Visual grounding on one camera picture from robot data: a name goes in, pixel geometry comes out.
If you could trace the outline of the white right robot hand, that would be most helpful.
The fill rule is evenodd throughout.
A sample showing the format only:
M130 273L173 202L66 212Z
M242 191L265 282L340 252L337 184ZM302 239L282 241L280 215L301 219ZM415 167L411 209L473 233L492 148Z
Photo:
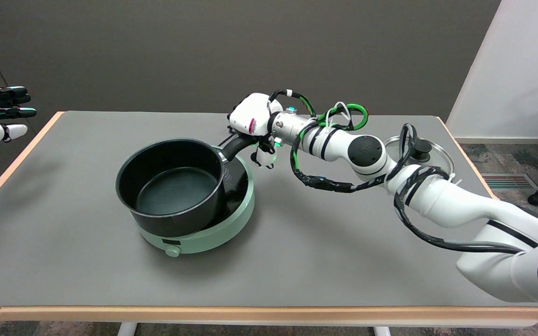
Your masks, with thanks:
M256 145L251 160L260 167L272 169L277 158L273 122L283 112L282 105L263 93L245 97L230 113L228 121L239 138Z

